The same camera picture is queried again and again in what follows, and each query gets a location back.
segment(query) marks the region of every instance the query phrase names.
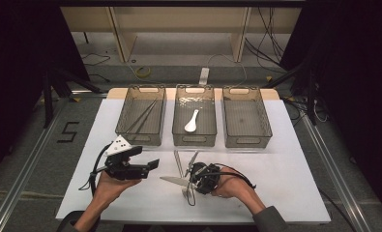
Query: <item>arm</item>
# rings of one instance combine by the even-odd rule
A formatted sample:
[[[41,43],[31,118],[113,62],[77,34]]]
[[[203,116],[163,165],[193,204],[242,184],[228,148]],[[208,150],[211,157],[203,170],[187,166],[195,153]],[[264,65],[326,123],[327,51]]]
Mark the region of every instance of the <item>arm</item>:
[[[89,231],[101,213],[108,208],[110,203],[118,198],[124,190],[138,184],[140,181],[141,180],[119,181],[109,177],[106,172],[102,172],[91,203],[77,220],[73,229],[80,232]],[[68,224],[65,230],[62,231],[69,231],[70,227]]]
[[[222,172],[235,172],[231,168],[224,167]],[[218,186],[212,195],[224,198],[236,197],[242,201],[253,215],[253,220],[260,232],[282,231],[287,224],[275,207],[266,208],[260,197],[253,188],[238,177],[220,176]]]

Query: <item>transparent container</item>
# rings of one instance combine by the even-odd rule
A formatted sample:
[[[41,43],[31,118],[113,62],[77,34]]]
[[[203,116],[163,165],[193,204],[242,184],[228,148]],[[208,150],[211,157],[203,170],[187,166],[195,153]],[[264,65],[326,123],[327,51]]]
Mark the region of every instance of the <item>transparent container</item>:
[[[258,87],[223,87],[222,112],[226,148],[266,148],[272,130]]]
[[[115,132],[132,145],[161,146],[165,105],[163,86],[130,86]]]
[[[198,109],[196,130],[187,132],[185,125]],[[215,146],[217,135],[215,91],[212,85],[177,85],[172,126],[175,146]]]

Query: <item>person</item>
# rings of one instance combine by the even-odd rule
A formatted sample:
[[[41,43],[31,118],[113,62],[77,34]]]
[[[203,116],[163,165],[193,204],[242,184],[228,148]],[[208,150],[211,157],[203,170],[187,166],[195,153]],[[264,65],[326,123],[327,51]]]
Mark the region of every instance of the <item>person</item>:
[[[221,172],[235,172],[231,168],[224,167]],[[66,216],[58,232],[92,231],[99,223],[101,213],[121,193],[141,180],[119,181],[111,178],[106,172],[101,173],[97,190],[91,203],[84,212],[70,213]],[[214,196],[224,198],[236,197],[250,210],[254,223],[260,232],[279,232],[287,228],[287,224],[274,207],[266,207],[257,193],[248,184],[235,176],[221,175],[218,186],[211,192]]]

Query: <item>white tabletop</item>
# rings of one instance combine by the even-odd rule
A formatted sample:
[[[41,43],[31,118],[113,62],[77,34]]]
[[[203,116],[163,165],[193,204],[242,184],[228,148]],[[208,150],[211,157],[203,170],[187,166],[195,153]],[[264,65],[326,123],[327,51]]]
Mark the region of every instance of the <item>white tabletop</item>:
[[[92,199],[91,191],[81,191],[101,149],[116,138],[115,128],[123,100],[103,100],[85,148],[58,211],[57,218],[69,212],[85,210]],[[224,147],[220,101],[216,101],[218,135],[213,148],[201,151],[196,161],[219,162],[233,166],[257,185],[256,192],[266,206],[274,205],[291,223],[327,223],[331,221],[309,171],[308,163],[293,130],[282,101],[264,101],[273,132],[266,149],[235,150]],[[174,100],[168,100],[163,125],[162,145],[145,148],[131,157],[132,164],[146,164],[160,159],[148,179],[127,189],[102,214],[102,220],[152,224],[246,224],[253,223],[249,210],[237,199],[224,199],[195,193],[196,205],[190,206],[181,187],[160,179],[178,176],[173,156],[178,149],[185,169],[193,155],[192,148],[173,145]],[[100,161],[103,166],[105,158]]]

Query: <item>white spoon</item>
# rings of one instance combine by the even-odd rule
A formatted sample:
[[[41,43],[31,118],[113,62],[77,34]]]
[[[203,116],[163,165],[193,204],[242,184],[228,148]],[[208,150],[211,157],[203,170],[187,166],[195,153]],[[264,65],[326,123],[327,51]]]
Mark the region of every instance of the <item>white spoon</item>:
[[[191,120],[185,125],[185,131],[194,132],[196,131],[196,116],[199,113],[199,109],[196,109],[191,116]]]

